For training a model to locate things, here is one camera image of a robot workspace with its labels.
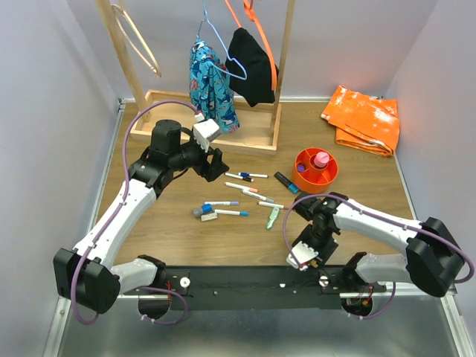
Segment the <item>black highlighter blue cap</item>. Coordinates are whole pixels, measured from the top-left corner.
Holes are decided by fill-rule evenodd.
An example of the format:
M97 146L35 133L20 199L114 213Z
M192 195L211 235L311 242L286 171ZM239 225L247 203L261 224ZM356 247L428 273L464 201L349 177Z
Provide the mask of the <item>black highlighter blue cap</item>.
M296 194L300 190L299 188L285 175L283 175L281 172L276 172L274 174L274 177L284 186L286 187L291 193Z

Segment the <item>orange round divided organizer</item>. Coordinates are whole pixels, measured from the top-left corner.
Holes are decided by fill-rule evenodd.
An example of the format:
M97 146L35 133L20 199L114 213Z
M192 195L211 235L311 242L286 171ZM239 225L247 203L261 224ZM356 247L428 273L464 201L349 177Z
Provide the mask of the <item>orange round divided organizer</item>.
M326 168L319 170L313 165L313 159L320 151L327 152L321 148L310 147L297 154L292 167L292 181L301 191L324 193L338 176L337 161L330 153L330 160ZM306 166L306 170L302 173L297 170L299 164Z

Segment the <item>glue tube pink cap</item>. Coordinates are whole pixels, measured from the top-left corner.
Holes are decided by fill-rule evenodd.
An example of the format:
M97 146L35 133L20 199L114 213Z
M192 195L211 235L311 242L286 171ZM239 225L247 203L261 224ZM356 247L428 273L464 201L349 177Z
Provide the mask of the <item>glue tube pink cap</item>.
M313 165L317 169L322 170L327 167L329 160L330 160L329 153L325 151L320 151L315 155L313 159Z

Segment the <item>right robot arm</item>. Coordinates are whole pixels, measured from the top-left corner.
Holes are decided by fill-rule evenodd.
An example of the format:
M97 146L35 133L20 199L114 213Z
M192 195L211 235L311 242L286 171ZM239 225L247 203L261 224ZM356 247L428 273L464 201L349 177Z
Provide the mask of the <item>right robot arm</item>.
M370 283L411 283L441 298L462 281L458 274L468 259L439 219L392 216L339 193L301 193L291 209L308 223L287 245L286 261L297 270L307 270L312 261L322 266L338 247L335 236L351 231L393 248L395 254L355 254L342 269L342 282L350 291Z

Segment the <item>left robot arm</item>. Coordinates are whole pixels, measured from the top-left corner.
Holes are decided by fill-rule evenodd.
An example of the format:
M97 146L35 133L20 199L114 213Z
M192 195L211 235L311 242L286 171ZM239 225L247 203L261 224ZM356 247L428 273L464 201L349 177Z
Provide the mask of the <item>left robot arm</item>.
M211 147L220 136L213 120L191 129L176 120L160 120L149 146L126 167L126 177L113 203L96 225L71 250L61 248L53 258L58 294L97 315L107 312L118 295L142 287L155 294L164 288L164 264L139 257L122 266L114 264L123 242L143 213L179 175L192 169L208 182L228 171L222 151Z

